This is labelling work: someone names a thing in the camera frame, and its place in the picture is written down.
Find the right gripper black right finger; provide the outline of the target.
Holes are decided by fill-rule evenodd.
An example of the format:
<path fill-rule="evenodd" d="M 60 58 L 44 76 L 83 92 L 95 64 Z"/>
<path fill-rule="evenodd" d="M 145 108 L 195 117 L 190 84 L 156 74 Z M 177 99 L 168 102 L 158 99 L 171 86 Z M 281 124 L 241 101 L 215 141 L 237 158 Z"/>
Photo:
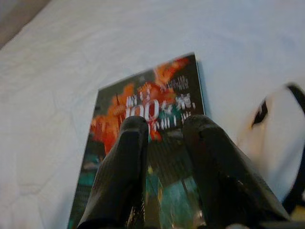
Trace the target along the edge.
<path fill-rule="evenodd" d="M 210 118 L 188 117 L 183 139 L 208 228 L 224 229 L 235 223 L 254 228 L 261 222 L 289 221 L 251 160 Z"/>

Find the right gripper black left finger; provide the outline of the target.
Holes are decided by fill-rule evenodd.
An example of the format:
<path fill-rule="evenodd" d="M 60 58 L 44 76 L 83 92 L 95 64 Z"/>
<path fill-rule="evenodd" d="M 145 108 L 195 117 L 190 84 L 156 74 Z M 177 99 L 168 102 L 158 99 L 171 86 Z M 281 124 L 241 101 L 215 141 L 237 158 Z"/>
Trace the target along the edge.
<path fill-rule="evenodd" d="M 148 124 L 131 116 L 101 163 L 79 229 L 124 229 L 133 207 L 142 211 L 147 171 Z"/>

